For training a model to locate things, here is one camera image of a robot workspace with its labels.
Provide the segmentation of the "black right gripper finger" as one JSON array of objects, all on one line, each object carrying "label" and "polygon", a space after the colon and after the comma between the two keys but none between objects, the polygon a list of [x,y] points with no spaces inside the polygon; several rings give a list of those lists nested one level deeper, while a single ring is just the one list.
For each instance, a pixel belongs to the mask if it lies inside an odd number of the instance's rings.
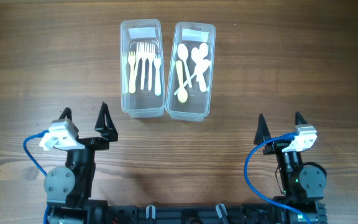
[{"label": "black right gripper finger", "polygon": [[271,138],[272,137],[270,135],[266,120],[263,114],[261,113],[259,114],[259,118],[258,118],[257,130],[254,138],[254,145],[260,145]]},{"label": "black right gripper finger", "polygon": [[308,122],[304,119],[299,111],[295,113],[295,125],[308,124]]}]

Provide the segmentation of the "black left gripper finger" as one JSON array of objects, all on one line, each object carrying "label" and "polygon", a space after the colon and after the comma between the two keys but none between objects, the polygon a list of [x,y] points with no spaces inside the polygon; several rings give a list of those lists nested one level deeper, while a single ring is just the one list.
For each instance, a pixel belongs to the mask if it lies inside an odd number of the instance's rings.
[{"label": "black left gripper finger", "polygon": [[62,113],[61,113],[61,115],[60,115],[58,120],[59,121],[72,121],[72,111],[71,111],[71,109],[69,107],[66,107],[62,111]]},{"label": "black left gripper finger", "polygon": [[109,142],[118,141],[118,133],[111,119],[108,105],[102,102],[94,130]]}]

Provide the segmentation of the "yellow plastic fork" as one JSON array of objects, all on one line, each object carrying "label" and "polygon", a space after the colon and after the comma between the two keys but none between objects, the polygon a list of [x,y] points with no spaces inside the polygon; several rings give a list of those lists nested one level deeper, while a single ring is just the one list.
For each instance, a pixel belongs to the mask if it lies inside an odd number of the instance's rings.
[{"label": "yellow plastic fork", "polygon": [[133,75],[134,75],[134,67],[135,67],[135,62],[136,62],[136,58],[135,58],[135,52],[134,51],[130,51],[129,52],[129,56],[128,56],[128,63],[130,65],[130,76],[129,76],[129,93],[134,93],[134,87],[133,87]]}]

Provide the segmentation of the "white plastic fork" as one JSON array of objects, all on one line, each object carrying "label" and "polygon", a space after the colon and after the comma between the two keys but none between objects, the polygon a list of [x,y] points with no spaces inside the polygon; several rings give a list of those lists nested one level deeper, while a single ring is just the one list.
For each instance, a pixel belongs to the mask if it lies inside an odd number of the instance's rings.
[{"label": "white plastic fork", "polygon": [[136,80],[137,80],[137,73],[138,73],[138,69],[139,69],[139,64],[140,64],[140,60],[142,58],[144,54],[144,43],[143,42],[138,42],[137,43],[137,48],[136,48],[136,64],[135,64],[135,68],[134,68],[134,75],[133,75],[133,80],[132,80],[132,89],[133,89],[133,93],[135,93],[136,91]]},{"label": "white plastic fork", "polygon": [[148,73],[148,90],[152,90],[152,66],[155,59],[155,44],[148,44],[148,61],[149,61],[149,73]]},{"label": "white plastic fork", "polygon": [[142,70],[141,70],[141,77],[140,77],[140,89],[144,89],[145,83],[145,62],[148,57],[148,43],[141,42],[141,60],[142,60]]}]

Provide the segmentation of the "yellow plastic spoon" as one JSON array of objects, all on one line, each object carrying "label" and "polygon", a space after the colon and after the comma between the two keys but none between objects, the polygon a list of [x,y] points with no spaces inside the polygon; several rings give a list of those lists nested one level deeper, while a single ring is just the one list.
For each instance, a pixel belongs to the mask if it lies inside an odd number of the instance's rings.
[{"label": "yellow plastic spoon", "polygon": [[175,68],[177,71],[177,77],[179,82],[179,87],[177,91],[177,98],[180,103],[185,103],[188,99],[188,92],[185,90],[183,82],[183,64],[181,60],[175,62]]}]

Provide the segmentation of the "light blue plastic fork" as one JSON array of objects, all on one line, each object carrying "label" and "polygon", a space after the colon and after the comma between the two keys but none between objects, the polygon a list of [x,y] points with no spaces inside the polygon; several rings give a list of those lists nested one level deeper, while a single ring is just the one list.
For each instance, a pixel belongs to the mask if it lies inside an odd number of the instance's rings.
[{"label": "light blue plastic fork", "polygon": [[160,96],[162,93],[161,82],[160,82],[160,66],[161,66],[161,56],[157,54],[154,59],[155,66],[155,95]]}]

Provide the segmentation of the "white spoon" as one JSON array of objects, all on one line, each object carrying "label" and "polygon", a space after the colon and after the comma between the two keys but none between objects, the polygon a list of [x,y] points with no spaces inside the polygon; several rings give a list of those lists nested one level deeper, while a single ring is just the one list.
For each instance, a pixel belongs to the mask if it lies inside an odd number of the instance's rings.
[{"label": "white spoon", "polygon": [[185,67],[185,73],[186,73],[186,80],[188,82],[189,87],[192,87],[191,83],[191,76],[187,65],[187,59],[189,56],[188,49],[185,44],[179,44],[178,45],[178,56],[180,60],[183,61],[184,67]]},{"label": "white spoon", "polygon": [[199,57],[199,50],[196,47],[193,47],[191,50],[191,58],[195,62],[195,68],[193,74],[196,76],[196,81],[198,84],[201,84],[201,66],[202,66],[202,59]]},{"label": "white spoon", "polygon": [[198,82],[200,84],[200,91],[206,92],[206,82],[203,76],[203,73],[209,67],[209,60],[205,59],[208,56],[209,48],[207,43],[202,43],[199,48],[199,57],[200,57],[200,68],[198,73]]},{"label": "white spoon", "polygon": [[[203,77],[204,77],[203,74],[204,74],[205,71],[207,71],[207,69],[210,67],[210,65],[211,65],[211,62],[210,62],[208,59],[204,59],[204,60],[202,61],[201,76],[200,76],[200,78],[203,78]],[[185,82],[184,82],[184,86],[187,86],[187,85],[188,85],[188,82],[185,81]],[[201,91],[201,92],[209,91],[209,88],[206,86],[206,81],[204,81],[203,83],[201,83],[201,85],[200,85],[200,91]]]}]

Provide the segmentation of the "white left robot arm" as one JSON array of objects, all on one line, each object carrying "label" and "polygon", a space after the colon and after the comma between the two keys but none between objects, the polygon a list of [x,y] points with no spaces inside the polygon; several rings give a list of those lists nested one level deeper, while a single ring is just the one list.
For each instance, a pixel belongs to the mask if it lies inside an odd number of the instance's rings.
[{"label": "white left robot arm", "polygon": [[106,103],[101,105],[94,130],[100,135],[80,138],[71,109],[65,108],[42,138],[40,146],[44,150],[67,152],[65,165],[53,168],[44,180],[48,206],[45,223],[109,223],[108,202],[90,199],[96,170],[95,152],[108,150],[109,143],[118,140]]}]

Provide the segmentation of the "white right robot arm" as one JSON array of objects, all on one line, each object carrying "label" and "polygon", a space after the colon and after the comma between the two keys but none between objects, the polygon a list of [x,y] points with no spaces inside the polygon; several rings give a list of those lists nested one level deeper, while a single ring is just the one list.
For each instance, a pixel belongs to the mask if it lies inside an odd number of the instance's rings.
[{"label": "white right robot arm", "polygon": [[263,146],[265,155],[274,154],[276,171],[280,173],[282,196],[273,198],[275,203],[299,210],[293,212],[275,205],[258,205],[246,211],[255,223],[327,223],[324,197],[327,172],[315,162],[304,162],[301,153],[312,148],[317,140],[317,130],[297,112],[295,113],[295,135],[269,142],[271,135],[262,114],[259,115],[254,144]]}]

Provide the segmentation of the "clear left plastic container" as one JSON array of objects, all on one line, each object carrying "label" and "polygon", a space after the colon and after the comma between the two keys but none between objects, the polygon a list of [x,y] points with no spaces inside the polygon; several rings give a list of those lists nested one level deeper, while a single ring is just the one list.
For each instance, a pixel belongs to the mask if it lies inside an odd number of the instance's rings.
[{"label": "clear left plastic container", "polygon": [[[136,80],[135,93],[129,93],[130,65],[128,56],[134,51],[138,42],[154,43],[155,56],[160,54],[160,82],[162,93],[155,95],[155,66],[152,66],[152,90],[148,90],[149,61],[145,62],[144,89],[140,89],[142,60],[140,60]],[[123,112],[132,118],[152,118],[162,116],[165,109],[165,78],[163,71],[162,26],[157,19],[139,19],[123,21],[120,25],[120,56],[121,56],[121,107]]]}]

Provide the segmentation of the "clear plastic container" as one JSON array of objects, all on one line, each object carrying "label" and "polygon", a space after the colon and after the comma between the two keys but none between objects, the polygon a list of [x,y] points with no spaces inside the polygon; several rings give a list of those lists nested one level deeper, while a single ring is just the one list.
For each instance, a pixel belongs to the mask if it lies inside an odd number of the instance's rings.
[{"label": "clear plastic container", "polygon": [[[200,45],[204,42],[207,43],[209,48],[208,56],[205,57],[205,59],[208,59],[211,62],[210,67],[203,74],[209,91],[201,92],[200,85],[196,81],[196,77],[194,77],[191,80],[191,88],[189,85],[184,86],[185,90],[188,92],[187,101],[185,103],[180,103],[177,98],[179,82],[175,68],[175,62],[180,60],[178,56],[178,45],[185,44],[188,49],[189,56],[187,59],[187,65],[190,76],[192,76],[196,64],[191,58],[191,50],[193,47],[199,49]],[[212,24],[196,22],[179,22],[176,24],[170,58],[165,107],[171,118],[186,121],[202,121],[205,117],[207,117],[207,115],[209,115],[212,97],[215,43],[216,28]],[[186,73],[183,64],[183,82],[185,81]]]},{"label": "clear plastic container", "polygon": [[[152,66],[152,90],[148,90],[149,61],[145,62],[144,89],[140,89],[142,60],[140,60],[136,80],[135,93],[129,93],[130,65],[128,56],[134,51],[138,42],[154,43],[155,56],[160,54],[160,82],[162,93],[155,95],[155,66]],[[120,25],[120,56],[121,56],[121,107],[123,112],[132,118],[152,118],[162,116],[165,109],[165,78],[163,71],[162,26],[157,19],[139,19],[123,21]]]}]

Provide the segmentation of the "clear right plastic container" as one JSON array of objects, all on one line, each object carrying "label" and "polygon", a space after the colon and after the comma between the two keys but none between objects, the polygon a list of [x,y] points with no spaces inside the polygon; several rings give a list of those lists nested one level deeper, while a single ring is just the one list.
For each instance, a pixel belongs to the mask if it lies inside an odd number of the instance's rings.
[{"label": "clear right plastic container", "polygon": [[[187,59],[187,65],[190,76],[192,76],[196,64],[191,58],[191,50],[193,47],[199,49],[200,45],[204,42],[207,43],[209,48],[208,56],[205,57],[205,59],[208,59],[211,62],[210,67],[203,74],[209,91],[201,92],[200,85],[196,81],[196,77],[194,77],[191,80],[191,88],[189,85],[184,86],[185,90],[188,92],[187,101],[185,103],[180,103],[177,98],[179,82],[175,68],[175,62],[180,60],[178,56],[178,45],[185,44],[188,49],[189,56]],[[179,22],[176,24],[170,58],[165,107],[171,118],[186,121],[202,121],[205,117],[207,117],[207,115],[209,115],[212,97],[215,43],[216,28],[212,24],[196,22]],[[185,81],[186,73],[183,64],[183,82]]]}]

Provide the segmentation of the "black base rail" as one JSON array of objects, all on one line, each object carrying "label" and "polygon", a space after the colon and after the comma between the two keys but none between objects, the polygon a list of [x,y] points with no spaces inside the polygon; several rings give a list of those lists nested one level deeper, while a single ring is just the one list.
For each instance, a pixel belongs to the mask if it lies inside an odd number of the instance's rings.
[{"label": "black base rail", "polygon": [[50,207],[44,223],[311,223],[327,224],[325,204],[309,203],[309,210],[299,215],[271,204],[243,204],[226,207],[147,207],[109,206],[103,212],[89,208],[70,209]]}]

